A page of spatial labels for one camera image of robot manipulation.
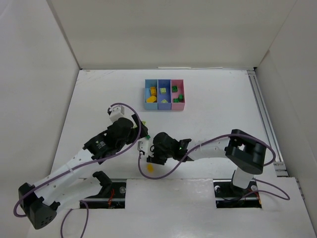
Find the red wire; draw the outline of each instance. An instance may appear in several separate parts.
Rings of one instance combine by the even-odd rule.
[[[110,198],[109,198],[109,200],[108,200],[109,208],[110,208],[110,206],[111,206],[113,196],[114,196],[114,189],[111,190],[111,196],[110,196]]]

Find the white panel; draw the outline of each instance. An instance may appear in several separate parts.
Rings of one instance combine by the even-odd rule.
[[[258,66],[296,0],[50,0],[83,68]]]
[[[46,1],[0,1],[1,237],[27,233],[17,190],[50,171],[77,72]]]
[[[283,188],[291,200],[260,194],[262,209],[216,209],[211,180],[129,180],[129,207],[91,209],[84,237],[316,238],[295,179],[264,180]],[[259,184],[259,189],[278,193],[267,185]],[[28,238],[60,237],[66,211],[41,230],[31,227]],[[85,218],[85,209],[72,211],[65,222],[65,237],[80,237]]]
[[[299,0],[257,70],[288,172],[317,230],[317,1]]]
[[[146,111],[144,87],[146,78],[184,79],[186,105],[182,112]],[[149,135],[166,132],[177,140],[211,139],[241,129],[266,141],[266,134],[246,71],[201,70],[92,70],[80,71],[59,141],[53,170],[63,165],[91,137],[110,124],[108,107],[116,102],[131,105],[145,120]],[[131,113],[125,110],[128,118]],[[103,171],[112,179],[142,178],[137,167],[137,146],[129,152],[106,161]],[[270,152],[266,161],[272,159]],[[153,165],[152,176],[169,172],[178,161]],[[147,170],[145,158],[143,170]],[[237,167],[226,158],[200,159],[182,164],[169,178],[231,178]],[[264,173],[275,176],[273,165]]]

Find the green cube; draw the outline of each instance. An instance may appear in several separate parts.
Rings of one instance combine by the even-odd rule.
[[[172,86],[172,93],[177,93],[177,86]]]
[[[180,94],[180,95],[178,96],[178,100],[179,100],[180,102],[183,102],[183,101],[184,101],[184,96],[183,96],[183,94]]]
[[[161,94],[165,94],[166,93],[166,88],[160,88],[159,90],[160,90]]]

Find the wall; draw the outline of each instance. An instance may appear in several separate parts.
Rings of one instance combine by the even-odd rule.
[[[296,0],[50,0],[82,68],[258,66]]]
[[[289,174],[317,231],[317,1],[298,0],[256,70]]]
[[[0,231],[26,235],[17,190],[50,171],[78,66],[44,0],[0,1]]]

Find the light blue compartment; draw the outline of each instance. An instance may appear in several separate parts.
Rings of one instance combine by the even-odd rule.
[[[145,80],[145,89],[144,89],[144,108],[146,110],[157,110],[158,103],[147,103],[147,99],[151,96],[151,87],[156,87],[157,94],[158,92],[158,80],[157,79],[146,79]]]
[[[171,110],[172,109],[172,103],[171,103],[171,87],[170,87],[170,79],[159,79],[158,80],[158,109],[159,110]],[[166,93],[161,94],[160,88],[166,88]],[[165,99],[168,101],[168,103],[161,103],[161,101]]]

